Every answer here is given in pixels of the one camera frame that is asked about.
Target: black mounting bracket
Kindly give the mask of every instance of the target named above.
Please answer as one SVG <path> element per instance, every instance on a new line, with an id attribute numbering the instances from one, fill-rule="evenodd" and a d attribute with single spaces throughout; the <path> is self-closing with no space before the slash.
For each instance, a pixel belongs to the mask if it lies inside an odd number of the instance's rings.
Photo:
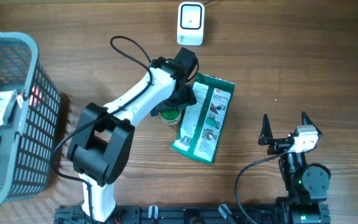
<path id="1" fill-rule="evenodd" d="M 107 116 L 107 109 L 94 103 L 84 108 L 77 127 Z M 105 140 L 94 132 L 111 132 Z M 73 162 L 74 170 L 96 180 L 99 186 L 112 184 L 125 168 L 131 150 L 135 127 L 128 120 L 121 121 L 111 116 L 100 124 L 92 125 L 73 136 L 67 151 L 67 158 Z"/>
<path id="2" fill-rule="evenodd" d="M 163 110 L 181 110 L 186 106 L 197 103 L 193 87 L 186 84 L 191 72 L 198 63 L 194 52 L 182 47 L 174 59 L 159 57 L 150 64 L 153 68 L 160 68 L 176 80 L 175 89 L 171 96 L 159 103 L 150 112 L 151 116 L 157 116 Z"/>
<path id="3" fill-rule="evenodd" d="M 262 130 L 258 140 L 258 145 L 268 145 L 267 154 L 279 154 L 291 147 L 293 144 L 293 138 L 291 136 L 283 139 L 274 139 L 272 129 L 270 127 L 269 117 L 264 115 L 264 121 L 262 124 Z"/>

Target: small robot arm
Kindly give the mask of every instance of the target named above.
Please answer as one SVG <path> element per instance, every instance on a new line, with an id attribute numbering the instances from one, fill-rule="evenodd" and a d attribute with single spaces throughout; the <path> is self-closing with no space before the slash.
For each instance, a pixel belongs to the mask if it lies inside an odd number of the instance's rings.
<path id="1" fill-rule="evenodd" d="M 92 125 L 79 132 L 70 143 L 67 158 L 73 162 L 80 178 L 91 184 L 93 216 L 105 222 L 113 213 L 114 181 L 125 168 L 134 137 L 135 127 L 150 113 L 156 116 L 163 110 L 181 110 L 196 103 L 195 94 L 188 82 L 190 73 L 198 64 L 195 54 L 182 48 L 174 59 L 159 57 L 150 64 L 152 83 L 148 89 L 105 122 Z M 82 111 L 77 128 L 106 116 L 134 98 L 150 82 L 146 73 L 141 81 L 120 98 L 100 107 L 90 103 Z M 94 135 L 107 131 L 109 142 Z M 85 201 L 83 211 L 89 216 L 88 188 L 83 184 Z"/>

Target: green cap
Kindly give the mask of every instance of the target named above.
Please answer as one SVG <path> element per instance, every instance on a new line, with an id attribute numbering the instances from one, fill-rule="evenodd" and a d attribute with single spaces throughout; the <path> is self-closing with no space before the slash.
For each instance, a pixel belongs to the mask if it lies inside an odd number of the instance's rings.
<path id="1" fill-rule="evenodd" d="M 181 115 L 181 111 L 177 111 L 177 110 L 165 110 L 165 111 L 161 111 L 160 115 L 163 119 L 169 120 L 169 121 L 173 121 L 175 119 L 178 119 Z"/>

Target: white device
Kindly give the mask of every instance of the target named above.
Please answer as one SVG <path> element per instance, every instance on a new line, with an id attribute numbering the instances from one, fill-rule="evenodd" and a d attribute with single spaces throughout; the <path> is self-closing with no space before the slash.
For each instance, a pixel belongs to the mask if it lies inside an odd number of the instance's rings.
<path id="1" fill-rule="evenodd" d="M 133 103 L 115 114 L 115 116 L 121 120 L 128 119 L 131 122 L 131 125 L 135 127 L 148 115 L 151 109 L 163 100 L 166 100 L 175 89 L 176 80 L 173 79 L 169 73 L 164 72 L 160 68 L 150 68 L 150 71 L 153 74 L 152 85 Z M 110 103 L 106 103 L 103 107 L 108 108 L 108 113 L 118 109 L 135 97 L 136 94 L 139 93 L 139 90 L 144 89 L 149 80 L 149 73 L 146 73 L 143 79 L 128 92 L 120 98 Z M 79 174 L 79 176 L 81 179 L 86 180 L 91 184 L 94 219 L 99 222 L 105 222 L 116 207 L 116 201 L 114 199 L 114 183 L 105 184 L 103 187 L 100 187 L 94 179 L 86 174 Z M 83 184 L 83 188 L 84 203 L 82 204 L 82 210 L 89 216 L 88 188 L 86 184 Z"/>
<path id="2" fill-rule="evenodd" d="M 204 37 L 204 18 L 205 8 L 202 3 L 181 3 L 178 8 L 178 44 L 201 45 Z"/>

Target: product label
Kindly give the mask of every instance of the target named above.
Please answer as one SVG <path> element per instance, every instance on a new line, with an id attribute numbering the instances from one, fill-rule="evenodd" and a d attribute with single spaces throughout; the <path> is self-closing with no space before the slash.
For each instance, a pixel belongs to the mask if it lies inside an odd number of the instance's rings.
<path id="1" fill-rule="evenodd" d="M 178 139 L 173 143 L 174 146 L 184 151 L 189 150 L 190 142 L 196 131 L 198 118 L 200 117 L 201 109 L 203 108 L 206 94 L 208 92 L 208 85 L 194 82 L 193 91 L 196 96 L 197 103 L 186 108 L 186 112 L 180 126 L 181 139 Z"/>
<path id="2" fill-rule="evenodd" d="M 0 91 L 0 126 L 7 123 L 12 113 L 16 96 L 16 90 Z"/>
<path id="3" fill-rule="evenodd" d="M 214 89 L 194 155 L 212 161 L 231 94 Z"/>

